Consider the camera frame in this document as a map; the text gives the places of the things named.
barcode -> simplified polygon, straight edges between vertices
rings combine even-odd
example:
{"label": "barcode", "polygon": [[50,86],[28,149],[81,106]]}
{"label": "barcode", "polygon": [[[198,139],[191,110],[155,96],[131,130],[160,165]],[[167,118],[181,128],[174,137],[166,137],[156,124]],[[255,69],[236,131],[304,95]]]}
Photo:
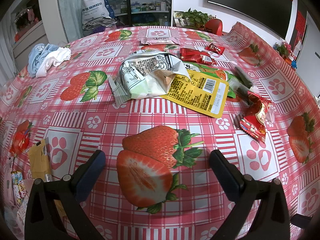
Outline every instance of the barcode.
{"label": "barcode", "polygon": [[212,62],[211,58],[206,55],[201,55],[201,57],[202,57],[202,60],[204,61]]}
{"label": "barcode", "polygon": [[215,80],[207,78],[203,90],[212,94],[215,84],[216,84]]}

window curtain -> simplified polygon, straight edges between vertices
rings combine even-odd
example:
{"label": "window curtain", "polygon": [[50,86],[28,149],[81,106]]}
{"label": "window curtain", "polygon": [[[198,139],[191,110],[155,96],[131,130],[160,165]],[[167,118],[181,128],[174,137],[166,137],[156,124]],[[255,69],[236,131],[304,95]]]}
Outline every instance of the window curtain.
{"label": "window curtain", "polygon": [[58,0],[68,42],[82,38],[81,0]]}

black screen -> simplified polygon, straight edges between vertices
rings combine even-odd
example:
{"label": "black screen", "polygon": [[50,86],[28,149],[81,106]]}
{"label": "black screen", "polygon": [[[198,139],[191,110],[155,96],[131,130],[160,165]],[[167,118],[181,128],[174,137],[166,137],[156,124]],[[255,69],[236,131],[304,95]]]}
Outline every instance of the black screen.
{"label": "black screen", "polygon": [[241,12],[285,39],[291,16],[291,0],[208,0]]}

brown paper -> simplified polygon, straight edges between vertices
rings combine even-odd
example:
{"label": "brown paper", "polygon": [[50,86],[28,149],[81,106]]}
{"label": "brown paper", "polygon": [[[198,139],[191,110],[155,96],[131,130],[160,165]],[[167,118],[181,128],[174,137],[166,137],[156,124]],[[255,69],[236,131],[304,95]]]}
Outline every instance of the brown paper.
{"label": "brown paper", "polygon": [[[28,151],[30,170],[33,179],[41,178],[45,181],[45,174],[51,174],[48,156],[44,154],[45,140],[42,139],[39,145],[33,145]],[[66,216],[60,200],[54,200],[60,217]]]}

shelf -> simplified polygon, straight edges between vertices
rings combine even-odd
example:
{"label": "shelf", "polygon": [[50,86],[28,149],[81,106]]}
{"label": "shelf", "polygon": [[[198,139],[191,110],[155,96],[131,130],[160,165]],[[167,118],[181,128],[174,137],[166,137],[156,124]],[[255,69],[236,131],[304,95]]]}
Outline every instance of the shelf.
{"label": "shelf", "polygon": [[115,14],[115,16],[121,16],[121,15],[127,15],[127,13],[118,13],[118,14]]}
{"label": "shelf", "polygon": [[140,11],[140,12],[132,12],[131,14],[137,14],[137,13],[155,13],[155,12],[168,13],[169,11]]}

